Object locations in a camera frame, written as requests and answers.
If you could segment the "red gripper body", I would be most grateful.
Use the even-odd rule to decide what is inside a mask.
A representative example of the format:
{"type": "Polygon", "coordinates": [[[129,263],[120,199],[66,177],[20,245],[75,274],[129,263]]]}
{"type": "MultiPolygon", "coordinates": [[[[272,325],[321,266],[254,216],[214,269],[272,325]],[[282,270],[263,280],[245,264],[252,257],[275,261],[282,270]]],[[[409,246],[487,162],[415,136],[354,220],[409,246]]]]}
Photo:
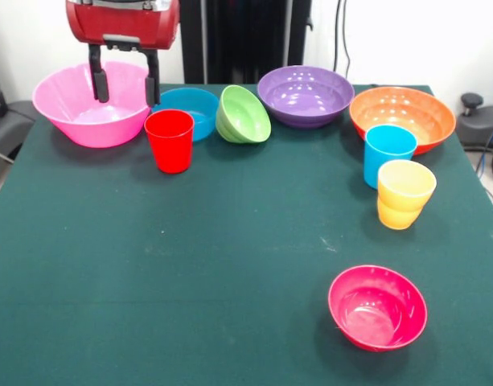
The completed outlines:
{"type": "Polygon", "coordinates": [[[82,43],[167,50],[179,24],[178,1],[66,1],[68,24],[82,43]]]}

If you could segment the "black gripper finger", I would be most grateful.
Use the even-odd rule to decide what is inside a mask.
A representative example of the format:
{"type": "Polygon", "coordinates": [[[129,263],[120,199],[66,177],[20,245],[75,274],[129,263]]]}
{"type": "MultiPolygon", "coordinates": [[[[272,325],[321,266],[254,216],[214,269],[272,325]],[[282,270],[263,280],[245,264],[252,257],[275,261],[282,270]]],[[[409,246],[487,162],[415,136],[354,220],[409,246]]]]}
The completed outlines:
{"type": "Polygon", "coordinates": [[[158,52],[156,50],[144,50],[143,54],[148,65],[148,75],[145,79],[146,103],[158,105],[160,103],[158,52]]]}
{"type": "Polygon", "coordinates": [[[100,45],[88,45],[88,62],[91,72],[94,99],[99,101],[100,103],[106,103],[109,101],[109,89],[106,72],[101,66],[100,45]]]}

